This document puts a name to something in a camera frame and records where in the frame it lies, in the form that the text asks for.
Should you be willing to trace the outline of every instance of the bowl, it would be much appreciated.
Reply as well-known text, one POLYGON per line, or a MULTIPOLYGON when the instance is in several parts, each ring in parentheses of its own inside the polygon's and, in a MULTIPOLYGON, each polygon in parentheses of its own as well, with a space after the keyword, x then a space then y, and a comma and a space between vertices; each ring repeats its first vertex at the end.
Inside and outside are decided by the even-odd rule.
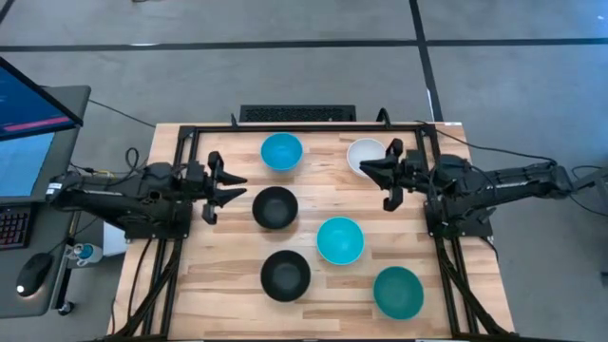
POLYGON ((268 167, 275 171, 289 171, 302 159, 302 143, 293 134, 275 133, 266 138, 260 154, 268 167))
POLYGON ((350 218, 330 218, 316 233, 316 247, 330 263, 348 265, 361 257, 365 235, 350 218))
POLYGON ((279 251, 266 259, 260 278, 266 295, 289 302, 300 298, 308 289, 311 268, 304 256, 294 251, 279 251))
POLYGON ((363 138, 351 143, 346 156, 352 171, 358 176, 368 178, 368 175, 359 168, 359 163, 383 159, 386 157, 386 152, 381 142, 376 139, 363 138))
POLYGON ((271 186, 257 194, 252 206, 257 224, 268 229, 282 229, 297 216, 297 199, 281 186, 271 186))
POLYGON ((420 312, 425 293, 418 277, 410 270, 392 266, 384 269, 373 282, 373 299, 385 315, 410 319, 420 312))

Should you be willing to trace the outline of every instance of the dark green bowl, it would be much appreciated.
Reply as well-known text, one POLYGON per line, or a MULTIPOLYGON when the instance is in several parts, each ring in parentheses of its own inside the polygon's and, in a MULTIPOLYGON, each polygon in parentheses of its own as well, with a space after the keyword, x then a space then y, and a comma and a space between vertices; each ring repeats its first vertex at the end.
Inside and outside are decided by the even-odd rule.
POLYGON ((410 319, 422 309, 425 292, 412 271, 392 266, 380 272, 373 282, 373 299, 388 317, 410 319))

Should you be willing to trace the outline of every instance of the desk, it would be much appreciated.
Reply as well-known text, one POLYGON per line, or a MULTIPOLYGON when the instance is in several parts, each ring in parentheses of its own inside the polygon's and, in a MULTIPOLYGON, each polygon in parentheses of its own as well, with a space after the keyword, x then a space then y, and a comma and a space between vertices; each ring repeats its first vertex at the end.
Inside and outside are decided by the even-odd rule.
MULTIPOLYGON (((439 127, 465 138, 459 125, 439 127)), ((178 124, 157 125, 149 162, 173 161, 179 128, 178 124)), ((215 226, 207 225, 200 218, 203 201, 195 203, 190 237, 183 243, 169 339, 450 337, 437 256, 433 240, 427 235, 422 210, 425 197, 406 194, 399 209, 384 212, 382 199, 388 192, 356 176, 346 161, 349 144, 358 138, 375 138, 384 145, 400 138, 405 148, 415 149, 414 135, 408 132, 295 133, 302 141, 305 155, 292 174, 278 175, 265 167, 259 157, 259 148, 269 134, 203 133, 199 136, 198 160, 206 162, 210 151, 219 151, 227 172, 249 180, 244 184, 248 191, 218 210, 215 226), (265 232, 253 220, 253 199, 270 185, 285 186, 298 199, 298 217, 286 232, 265 232), (355 219, 366 234, 365 252, 352 265, 331 265, 316 251, 318 227, 334 216, 355 219), (293 303, 273 301, 263 293, 259 281, 259 270, 266 257, 283 249, 303 255, 313 273, 308 291, 293 303), (408 321, 384 317, 373 302, 371 285, 375 276, 393 265, 411 269, 425 287, 423 309, 408 321)), ((443 154, 469 158, 465 145, 442 136, 439 142, 443 154)), ((475 237, 462 238, 461 243, 472 291, 496 321, 512 331, 494 252, 475 237)), ((115 304, 117 330, 125 322, 129 292, 144 244, 145 241, 133 242, 124 259, 115 304)), ((156 242, 153 242, 144 257, 133 311, 147 293, 155 251, 156 242)), ((461 330, 465 331, 462 300, 454 291, 461 330)), ((163 302, 161 294, 152 333, 159 331, 163 302)))
MULTIPOLYGON (((85 115, 90 87, 58 86, 46 88, 47 92, 64 104, 78 117, 85 115)), ((40 175, 34 184, 32 197, 44 200, 48 180, 66 172, 74 150, 78 129, 55 133, 40 175)), ((31 198, 1 198, 0 202, 31 201, 31 198)), ((0 318, 22 317, 44 314, 52 298, 60 296, 59 287, 55 287, 57 278, 62 273, 63 248, 53 252, 53 263, 41 289, 34 295, 23 298, 15 291, 17 276, 29 258, 37 253, 48 252, 56 243, 64 239, 72 223, 73 213, 62 213, 40 203, 35 216, 29 247, 25 249, 0 252, 0 318)))

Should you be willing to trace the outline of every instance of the white bowl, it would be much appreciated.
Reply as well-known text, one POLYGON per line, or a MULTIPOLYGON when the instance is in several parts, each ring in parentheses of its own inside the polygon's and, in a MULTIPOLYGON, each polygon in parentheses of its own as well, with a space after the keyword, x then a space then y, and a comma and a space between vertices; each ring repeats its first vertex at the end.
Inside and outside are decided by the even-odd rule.
POLYGON ((368 178, 368 175, 359 169, 359 163, 361 161, 383 159, 384 157, 384 145, 376 139, 371 138, 363 138, 351 143, 346 153, 346 159, 352 171, 358 176, 365 178, 368 178))

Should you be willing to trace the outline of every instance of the computer monitor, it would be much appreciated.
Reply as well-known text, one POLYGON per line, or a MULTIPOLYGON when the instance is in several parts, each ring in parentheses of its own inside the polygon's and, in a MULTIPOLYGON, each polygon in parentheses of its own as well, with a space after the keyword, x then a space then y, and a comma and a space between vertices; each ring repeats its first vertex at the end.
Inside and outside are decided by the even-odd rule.
POLYGON ((82 124, 82 119, 0 57, 0 141, 82 124))

